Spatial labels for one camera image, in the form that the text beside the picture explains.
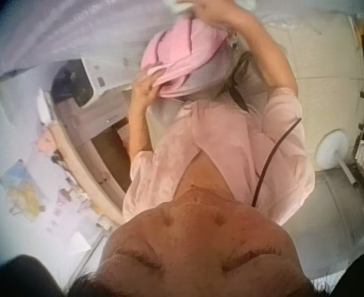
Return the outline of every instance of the paper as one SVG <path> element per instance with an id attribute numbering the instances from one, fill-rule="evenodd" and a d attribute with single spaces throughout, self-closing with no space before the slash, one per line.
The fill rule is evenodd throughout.
<path id="1" fill-rule="evenodd" d="M 34 222 L 39 214 L 46 210 L 46 198 L 22 160 L 18 160 L 0 177 L 0 183 L 7 191 L 9 213 L 13 215 L 21 213 L 30 222 Z"/>

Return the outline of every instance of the pink garment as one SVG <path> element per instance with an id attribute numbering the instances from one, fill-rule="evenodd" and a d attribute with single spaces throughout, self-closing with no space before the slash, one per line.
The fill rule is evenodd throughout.
<path id="1" fill-rule="evenodd" d="M 149 42 L 142 57 L 141 68 L 161 62 L 162 65 L 148 71 L 152 74 L 166 69 L 154 86 L 167 83 L 161 88 L 160 96 L 178 97 L 178 89 L 188 76 L 215 55 L 226 37 L 226 31 L 211 27 L 200 19 L 181 17 L 172 30 L 159 32 Z"/>
<path id="2" fill-rule="evenodd" d="M 140 152 L 133 160 L 132 184 L 123 204 L 125 219 L 172 200 L 200 150 L 217 166 L 235 199 L 251 204 L 270 151 L 299 117 L 301 104 L 287 88 L 273 93 L 262 116 L 242 111 L 229 95 L 221 101 L 186 104 L 154 153 Z M 282 225 L 303 205 L 314 185 L 315 172 L 299 124 L 275 153 L 256 207 Z"/>

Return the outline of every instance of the hand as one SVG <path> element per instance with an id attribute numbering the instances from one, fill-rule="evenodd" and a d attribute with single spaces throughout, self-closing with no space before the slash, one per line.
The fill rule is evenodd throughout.
<path id="1" fill-rule="evenodd" d="M 160 86 L 153 87 L 154 82 L 164 74 L 165 69 L 155 72 L 152 75 L 147 74 L 147 70 L 156 66 L 155 64 L 147 65 L 142 69 L 137 78 L 132 82 L 131 109 L 145 112 L 158 96 Z"/>
<path id="2" fill-rule="evenodd" d="M 192 3 L 196 15 L 209 25 L 228 24 L 241 8 L 234 0 L 177 0 L 177 3 Z"/>

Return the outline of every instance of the sleeve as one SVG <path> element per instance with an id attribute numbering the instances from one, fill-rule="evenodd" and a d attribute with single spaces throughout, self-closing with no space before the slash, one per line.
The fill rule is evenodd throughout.
<path id="1" fill-rule="evenodd" d="M 148 174 L 151 172 L 153 152 L 140 152 L 131 163 L 131 185 L 125 193 L 122 213 L 125 221 L 129 221 L 137 214 L 137 205 L 140 203 L 140 193 L 148 184 Z"/>
<path id="2" fill-rule="evenodd" d="M 289 128 L 302 118 L 302 106 L 289 88 L 273 92 L 263 113 L 263 132 L 276 143 Z M 315 186 L 315 171 L 305 150 L 302 122 L 284 139 L 278 148 L 297 185 L 293 193 L 277 206 L 277 219 L 285 223 L 305 202 Z"/>

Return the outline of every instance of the black cable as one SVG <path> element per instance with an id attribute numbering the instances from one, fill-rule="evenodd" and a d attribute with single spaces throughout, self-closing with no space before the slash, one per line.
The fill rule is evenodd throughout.
<path id="1" fill-rule="evenodd" d="M 296 120 L 296 122 L 293 124 L 293 126 L 290 127 L 290 129 L 287 130 L 285 134 L 283 134 L 283 136 L 278 140 L 278 142 L 276 142 L 273 150 L 271 151 L 271 153 L 269 153 L 267 161 L 266 161 L 266 163 L 265 163 L 265 165 L 263 167 L 263 171 L 261 172 L 260 178 L 258 180 L 255 195 L 253 196 L 253 202 L 252 202 L 253 207 L 256 207 L 258 195 L 259 195 L 260 189 L 261 189 L 261 185 L 263 184 L 264 177 L 265 177 L 265 175 L 267 173 L 268 166 L 271 163 L 271 160 L 273 159 L 273 156 L 275 155 L 276 150 L 281 145 L 283 140 L 285 140 L 285 138 L 294 130 L 294 128 L 296 128 L 296 126 L 301 122 L 301 120 L 302 120 L 301 118 L 298 118 L 298 120 Z"/>

